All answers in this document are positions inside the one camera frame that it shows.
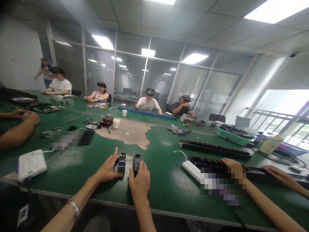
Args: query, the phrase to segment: pink shirt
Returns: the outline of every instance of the pink shirt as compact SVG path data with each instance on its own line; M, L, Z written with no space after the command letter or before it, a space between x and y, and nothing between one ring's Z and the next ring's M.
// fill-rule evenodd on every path
M99 91L94 91L93 93L95 93L95 97L94 98L98 99L100 92ZM100 97L101 98L108 97L108 93L104 93Z

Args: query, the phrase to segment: blue strip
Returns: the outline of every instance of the blue strip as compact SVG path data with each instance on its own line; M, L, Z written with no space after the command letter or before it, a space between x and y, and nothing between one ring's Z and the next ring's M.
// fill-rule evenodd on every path
M140 113L140 114L155 116L155 117L158 117L158 118L166 118L166 119L170 119L170 120L176 120L176 118L174 118L173 116L160 115L160 114L155 114L155 113L145 112L145 111L140 111L140 110L134 110L134 109L129 109L129 108L120 107L120 106L118 107L118 109L119 110L127 110L127 111L134 112L134 113Z

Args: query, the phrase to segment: fluorescent ceiling light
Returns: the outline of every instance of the fluorescent ceiling light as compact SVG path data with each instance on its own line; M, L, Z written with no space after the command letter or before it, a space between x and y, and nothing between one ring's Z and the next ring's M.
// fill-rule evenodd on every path
M308 0L268 0L245 18L275 24L308 7Z
M198 63L204 59L206 59L208 56L206 55L200 55L200 54L196 54L193 53L191 55L189 55L187 58L185 58L182 63L188 63L188 64L195 64Z
M98 44L102 48L114 50L112 43L109 41L109 39L107 37L98 36L98 35L92 35L92 37L98 42Z
M122 62L122 59L120 57L116 57L116 61L121 61Z
M174 5L176 0L149 0L149 1L165 3L165 4L169 4L169 5Z
M67 45L67 46L70 46L70 47L72 47L71 45L69 45L68 43L66 43L66 42L60 42L60 41L57 41L58 43L60 43L60 44L62 44L62 45Z
M91 60L91 59L88 59L88 60L90 60L90 61L92 61L92 62L94 62L94 63L97 63L97 61L95 61L95 60Z
M155 56L155 50L142 48L142 56L154 57Z

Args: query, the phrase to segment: person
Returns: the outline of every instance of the person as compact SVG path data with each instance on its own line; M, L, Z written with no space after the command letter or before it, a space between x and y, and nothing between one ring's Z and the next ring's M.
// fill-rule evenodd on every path
M135 105L136 109L146 109L146 110L153 110L154 108L158 110L158 114L163 114L162 110L157 102L156 99L153 98L155 95L154 89L146 89L146 97L141 97L138 100L138 103Z
M31 135L40 117L31 111L16 110L12 113L0 113L0 119L22 119L23 122L7 131L0 130L0 150L8 150L22 145Z
M49 64L48 60L46 58L41 58L41 65L39 67L38 73L35 76L35 80L38 79L39 76L43 73L43 79L44 84L46 88L49 87L49 85L52 83L51 73L49 69L51 68L51 65Z
M75 205L78 212L81 212L89 197L100 183L123 177L122 173L114 172L115 162L119 159L119 155L117 155L117 153L118 148L116 147L114 154L105 161L105 163L93 176L88 178L85 185L42 229L42 232L71 231L77 220L75 212L76 209L74 210L73 206ZM150 211L149 201L147 199L147 194L150 188L150 172L147 169L147 165L143 161L140 162L139 170L135 178L132 168L130 168L129 171L130 177L128 181L136 209L140 231L156 232ZM100 228L100 231L109 231L109 228Z
M71 83L64 78L65 72L60 67L52 67L50 69L51 76L53 81L49 85L49 87L45 90L42 90L41 93L50 94L50 95L71 95L72 93L72 85Z
M109 95L106 92L106 84L104 82L98 82L97 85L99 91L94 91L89 97L85 96L84 99L88 102L97 102L100 97L102 99L102 102L107 102Z
M243 173L243 166L233 160L223 158L221 159L228 167L229 172L232 174L232 178L236 179L236 182L242 184L246 188L247 193L263 211L263 213L271 220L271 222L281 232L306 232L297 222L295 222L290 216L288 216L282 209L280 209L275 203L273 203L268 197L266 197L254 184L252 184ZM280 169L273 166L264 166L264 169L270 174L281 180L287 186L297 187L296 181L289 178L287 173L284 173Z
M191 101L192 98L189 95L182 95L179 98L179 101L171 105L170 113L181 116L185 113L193 116L194 112L190 110L190 104L189 104L189 102Z

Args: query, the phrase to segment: silver bracelet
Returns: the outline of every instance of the silver bracelet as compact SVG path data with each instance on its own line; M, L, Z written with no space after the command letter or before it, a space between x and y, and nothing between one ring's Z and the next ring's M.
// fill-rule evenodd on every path
M77 206L74 204L74 202L72 201L72 199L69 200L69 203L71 204L75 215L78 217L80 215L80 211L78 210Z

